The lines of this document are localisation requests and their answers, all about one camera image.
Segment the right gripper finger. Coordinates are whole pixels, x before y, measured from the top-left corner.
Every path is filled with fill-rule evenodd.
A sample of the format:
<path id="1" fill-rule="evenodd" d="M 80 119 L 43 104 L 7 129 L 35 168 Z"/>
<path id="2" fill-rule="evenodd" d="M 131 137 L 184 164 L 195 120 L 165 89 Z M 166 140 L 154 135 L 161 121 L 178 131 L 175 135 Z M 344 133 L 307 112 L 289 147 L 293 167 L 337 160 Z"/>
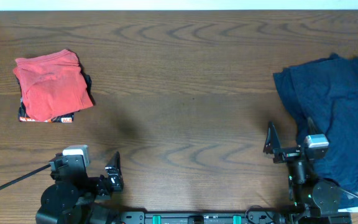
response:
<path id="1" fill-rule="evenodd" d="M 321 134 L 321 130 L 315 125 L 312 118 L 307 118 L 307 125 L 308 125 L 308 135 L 317 135 Z"/>
<path id="2" fill-rule="evenodd" d="M 277 130 L 272 121 L 268 122 L 267 137 L 264 144 L 263 152 L 265 154 L 275 154 L 281 148 L 280 140 L 278 138 Z"/>

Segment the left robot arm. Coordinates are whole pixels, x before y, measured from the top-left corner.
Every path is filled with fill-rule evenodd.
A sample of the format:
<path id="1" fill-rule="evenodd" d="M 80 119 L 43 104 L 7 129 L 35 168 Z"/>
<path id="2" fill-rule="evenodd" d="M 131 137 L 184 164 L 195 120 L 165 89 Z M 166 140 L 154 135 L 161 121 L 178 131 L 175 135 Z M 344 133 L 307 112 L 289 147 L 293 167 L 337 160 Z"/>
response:
<path id="1" fill-rule="evenodd" d="M 116 152 L 105 166 L 107 176 L 89 177 L 86 167 L 88 153 L 65 149 L 49 161 L 55 183 L 42 194 L 35 221 L 43 224 L 120 223 L 119 212 L 95 203 L 109 200 L 121 192 L 124 181 L 120 153 Z"/>

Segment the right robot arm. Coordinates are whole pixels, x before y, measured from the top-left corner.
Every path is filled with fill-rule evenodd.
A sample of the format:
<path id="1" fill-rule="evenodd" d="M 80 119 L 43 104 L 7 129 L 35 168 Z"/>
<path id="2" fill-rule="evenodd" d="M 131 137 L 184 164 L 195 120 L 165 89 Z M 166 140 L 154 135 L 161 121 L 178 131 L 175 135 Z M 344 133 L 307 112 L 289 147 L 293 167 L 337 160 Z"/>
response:
<path id="1" fill-rule="evenodd" d="M 303 144 L 282 147 L 275 125 L 268 123 L 263 152 L 272 155 L 275 164 L 286 165 L 289 198 L 294 202 L 293 208 L 275 218 L 276 223 L 331 223 L 338 213 L 338 184 L 319 177 L 313 167 L 328 152 L 329 141 L 310 118 L 308 131 Z"/>

